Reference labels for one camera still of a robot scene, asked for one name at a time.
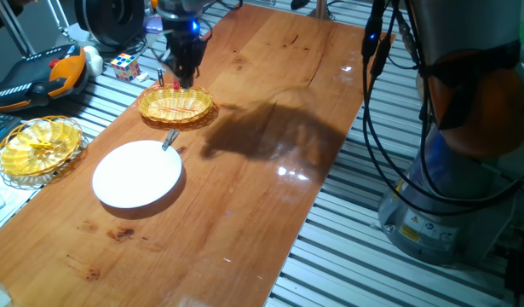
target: wire basket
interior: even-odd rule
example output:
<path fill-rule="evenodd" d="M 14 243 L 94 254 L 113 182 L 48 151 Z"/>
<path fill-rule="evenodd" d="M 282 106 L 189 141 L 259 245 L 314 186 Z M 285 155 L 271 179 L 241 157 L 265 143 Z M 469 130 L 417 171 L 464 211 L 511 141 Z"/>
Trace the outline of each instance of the wire basket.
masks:
<path fill-rule="evenodd" d="M 175 90 L 173 85 L 154 86 L 137 102 L 142 116 L 169 124 L 191 123 L 205 116 L 212 107 L 212 94 L 200 86 Z"/>
<path fill-rule="evenodd" d="M 82 127 L 65 116 L 32 119 L 0 142 L 0 171 L 15 176 L 40 176 L 57 170 L 76 152 Z"/>

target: wooden table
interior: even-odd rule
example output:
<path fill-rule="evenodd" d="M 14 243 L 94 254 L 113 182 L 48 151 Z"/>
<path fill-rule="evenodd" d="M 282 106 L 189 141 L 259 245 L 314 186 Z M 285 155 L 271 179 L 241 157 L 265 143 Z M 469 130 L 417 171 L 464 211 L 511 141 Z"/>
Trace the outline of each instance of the wooden table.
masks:
<path fill-rule="evenodd" d="M 196 81 L 219 112 L 173 143 L 180 184 L 139 211 L 95 197 L 103 157 L 167 134 L 129 107 L 0 230 L 15 305 L 262 306 L 362 103 L 361 39 L 276 10 L 228 14 Z"/>

